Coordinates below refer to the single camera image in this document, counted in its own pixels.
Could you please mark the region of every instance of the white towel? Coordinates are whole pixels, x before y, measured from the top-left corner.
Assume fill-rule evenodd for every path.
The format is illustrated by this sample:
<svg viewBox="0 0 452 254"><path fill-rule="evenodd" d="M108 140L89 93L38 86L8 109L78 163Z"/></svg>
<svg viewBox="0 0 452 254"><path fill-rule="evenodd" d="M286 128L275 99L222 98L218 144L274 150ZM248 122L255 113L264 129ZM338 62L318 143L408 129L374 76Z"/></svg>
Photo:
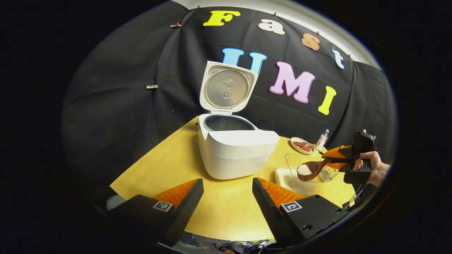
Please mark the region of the white towel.
<svg viewBox="0 0 452 254"><path fill-rule="evenodd" d="M303 196L310 196L317 191L317 185L311 181L303 182L295 179L290 169L279 168L275 171L276 184Z"/></svg>

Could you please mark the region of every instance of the wooden spoon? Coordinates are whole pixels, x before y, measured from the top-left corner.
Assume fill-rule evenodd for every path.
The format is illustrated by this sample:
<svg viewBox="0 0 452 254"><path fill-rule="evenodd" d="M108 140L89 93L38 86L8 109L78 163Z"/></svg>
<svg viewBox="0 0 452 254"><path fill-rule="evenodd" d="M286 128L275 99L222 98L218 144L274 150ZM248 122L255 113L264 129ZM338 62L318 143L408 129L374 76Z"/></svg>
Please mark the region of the wooden spoon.
<svg viewBox="0 0 452 254"><path fill-rule="evenodd" d="M322 168L326 164L328 164L330 161L332 161L332 159L325 159L322 161L308 161L308 162L303 163L302 165L308 166L308 168L312 172L312 174L302 175L302 174L299 174L298 170L297 170L298 179L300 179L301 181L304 181L304 182L311 181L320 173Z"/></svg>

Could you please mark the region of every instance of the white bottle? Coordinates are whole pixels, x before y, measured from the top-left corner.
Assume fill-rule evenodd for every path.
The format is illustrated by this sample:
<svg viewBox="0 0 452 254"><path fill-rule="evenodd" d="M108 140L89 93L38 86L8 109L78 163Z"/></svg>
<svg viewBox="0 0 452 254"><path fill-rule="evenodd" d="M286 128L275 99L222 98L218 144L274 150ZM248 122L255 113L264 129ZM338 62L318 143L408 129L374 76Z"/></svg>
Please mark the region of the white bottle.
<svg viewBox="0 0 452 254"><path fill-rule="evenodd" d="M317 151L320 151L323 147L323 145L325 144L325 142L328 140L328 133L330 131L326 130L324 133L322 133L322 135L320 136L319 140L317 141L317 143L315 144L315 149Z"/></svg>

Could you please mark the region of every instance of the inner lid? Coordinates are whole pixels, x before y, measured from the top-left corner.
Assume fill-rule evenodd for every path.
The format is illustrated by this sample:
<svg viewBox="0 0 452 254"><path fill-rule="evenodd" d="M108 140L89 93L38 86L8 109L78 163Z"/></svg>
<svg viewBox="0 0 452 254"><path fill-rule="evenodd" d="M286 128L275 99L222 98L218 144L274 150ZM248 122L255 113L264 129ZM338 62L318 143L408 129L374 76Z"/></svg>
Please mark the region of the inner lid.
<svg viewBox="0 0 452 254"><path fill-rule="evenodd" d="M220 71L207 83L204 95L215 108L232 108L242 102L249 89L247 79L238 71Z"/></svg>
<svg viewBox="0 0 452 254"><path fill-rule="evenodd" d="M204 126L210 131L252 131L254 126L251 123L229 115L215 114L206 117Z"/></svg>

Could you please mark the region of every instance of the plate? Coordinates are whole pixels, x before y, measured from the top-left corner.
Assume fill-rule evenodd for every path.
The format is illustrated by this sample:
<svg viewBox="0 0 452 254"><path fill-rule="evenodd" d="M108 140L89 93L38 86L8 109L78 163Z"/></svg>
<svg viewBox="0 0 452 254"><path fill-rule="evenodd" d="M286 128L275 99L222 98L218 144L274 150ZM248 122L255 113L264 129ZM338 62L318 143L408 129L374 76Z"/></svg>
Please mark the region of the plate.
<svg viewBox="0 0 452 254"><path fill-rule="evenodd" d="M296 146L293 142L306 142L307 143L307 146L309 146L309 147L311 147L311 150L309 151L309 152L307 152L307 151L305 151L305 150L303 150L303 149L300 149L300 147L298 147L298 146ZM293 138L291 138L290 139L290 144L292 145L292 147L295 149L295 150L297 150L298 152L301 152L302 154L312 154L314 151L315 151L315 149L314 149L314 147L308 142L308 141L306 141L306 140L304 140L304 139L301 139L301 138L298 138L298 137L293 137Z"/></svg>

